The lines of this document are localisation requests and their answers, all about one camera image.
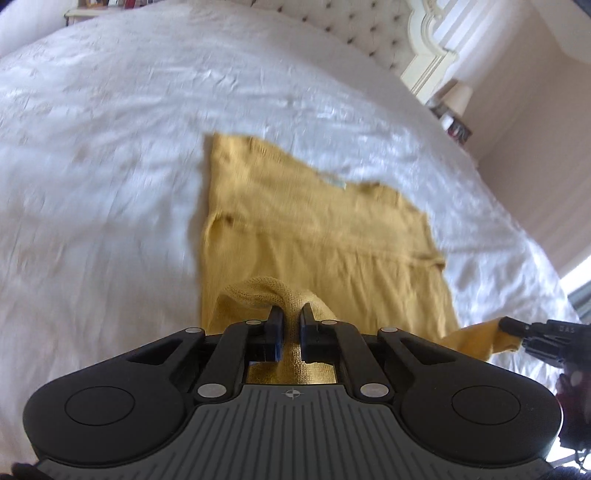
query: white bedsheet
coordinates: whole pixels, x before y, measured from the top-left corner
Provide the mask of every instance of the white bedsheet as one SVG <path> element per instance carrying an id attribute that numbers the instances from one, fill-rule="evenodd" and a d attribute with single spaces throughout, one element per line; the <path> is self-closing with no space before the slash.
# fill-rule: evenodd
<path id="1" fill-rule="evenodd" d="M 21 412 L 39 386 L 199 324 L 214 131 L 402 191 L 430 215 L 462 325 L 576 319 L 431 113 L 336 38 L 229 3 L 76 24 L 0 61 L 0 471 L 34 458 Z"/>

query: wrinkled fabric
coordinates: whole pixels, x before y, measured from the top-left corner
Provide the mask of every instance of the wrinkled fabric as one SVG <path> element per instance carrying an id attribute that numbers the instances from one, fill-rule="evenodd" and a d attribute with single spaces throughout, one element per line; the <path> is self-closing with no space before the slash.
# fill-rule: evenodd
<path id="1" fill-rule="evenodd" d="M 400 191 L 429 215 L 462 326 L 576 320 L 542 250 L 372 59 L 230 2 L 82 22 L 0 60 L 0 471 L 34 459 L 38 387 L 199 324 L 214 131 Z M 554 382 L 524 354 L 495 361 Z"/>
<path id="2" fill-rule="evenodd" d="M 301 360 L 306 303 L 317 320 L 367 335 L 395 326 L 484 361 L 521 345 L 495 320 L 460 330 L 428 219 L 399 192 L 328 177 L 255 137 L 214 135 L 210 163 L 202 326 L 285 314 L 280 362 L 251 367 L 249 382 L 335 383 L 331 367 Z"/>

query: tufted headboard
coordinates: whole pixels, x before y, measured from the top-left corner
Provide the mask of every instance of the tufted headboard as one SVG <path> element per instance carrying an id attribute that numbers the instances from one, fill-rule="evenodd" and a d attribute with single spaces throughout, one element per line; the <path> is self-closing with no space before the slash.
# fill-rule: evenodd
<path id="1" fill-rule="evenodd" d="M 423 103 L 456 54 L 433 39 L 436 0 L 232 0 L 276 10 L 339 37 L 399 76 Z"/>

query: yellow shirt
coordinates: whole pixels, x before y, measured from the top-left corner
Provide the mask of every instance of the yellow shirt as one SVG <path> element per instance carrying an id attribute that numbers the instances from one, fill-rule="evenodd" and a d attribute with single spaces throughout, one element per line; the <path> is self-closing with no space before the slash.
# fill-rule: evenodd
<path id="1" fill-rule="evenodd" d="M 344 184 L 252 137 L 216 134 L 210 159 L 202 325 L 221 333 L 266 319 L 273 304 L 286 314 L 281 365 L 259 364 L 251 380 L 334 381 L 330 367 L 301 363 L 297 316 L 307 301 L 317 320 L 361 333 L 396 326 L 482 359 L 518 348 L 496 322 L 459 330 L 428 219 L 400 193 Z"/>

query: ribbed plastic surface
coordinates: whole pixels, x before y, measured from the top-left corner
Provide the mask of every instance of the ribbed plastic surface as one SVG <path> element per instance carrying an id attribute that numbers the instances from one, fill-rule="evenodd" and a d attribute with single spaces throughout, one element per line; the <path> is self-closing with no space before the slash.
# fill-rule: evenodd
<path id="1" fill-rule="evenodd" d="M 148 458 L 107 469 L 45 460 L 40 469 L 56 480 L 534 480 L 550 467 L 536 460 L 478 469 L 440 459 L 387 407 L 357 402 L 342 385 L 246 385 L 230 402 L 199 407 Z"/>

